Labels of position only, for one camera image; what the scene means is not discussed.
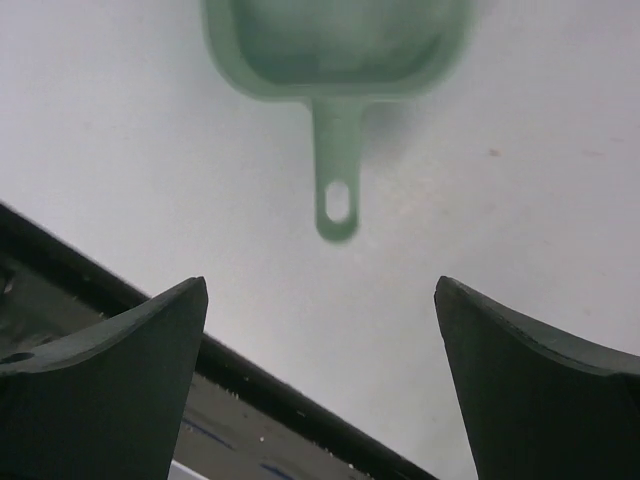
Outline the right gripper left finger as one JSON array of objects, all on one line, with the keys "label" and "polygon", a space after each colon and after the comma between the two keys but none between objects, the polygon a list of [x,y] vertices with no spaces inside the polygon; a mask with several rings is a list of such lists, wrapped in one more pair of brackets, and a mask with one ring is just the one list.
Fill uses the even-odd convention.
[{"label": "right gripper left finger", "polygon": [[3,357],[2,478],[167,478],[207,306],[204,279],[189,278]]}]

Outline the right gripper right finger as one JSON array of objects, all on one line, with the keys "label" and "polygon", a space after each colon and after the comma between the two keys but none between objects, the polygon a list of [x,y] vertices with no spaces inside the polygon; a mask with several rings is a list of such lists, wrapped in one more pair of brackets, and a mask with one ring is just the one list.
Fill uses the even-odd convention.
[{"label": "right gripper right finger", "polygon": [[636,479],[639,359],[441,277],[437,320],[481,479]]}]

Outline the green dustpan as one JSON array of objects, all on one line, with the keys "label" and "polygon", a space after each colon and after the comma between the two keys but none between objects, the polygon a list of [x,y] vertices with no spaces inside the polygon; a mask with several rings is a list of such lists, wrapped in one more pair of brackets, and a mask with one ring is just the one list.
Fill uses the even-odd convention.
[{"label": "green dustpan", "polygon": [[210,58],[227,83],[312,117],[315,224],[341,243],[359,227],[362,117],[423,94],[459,61],[471,1],[204,1]]}]

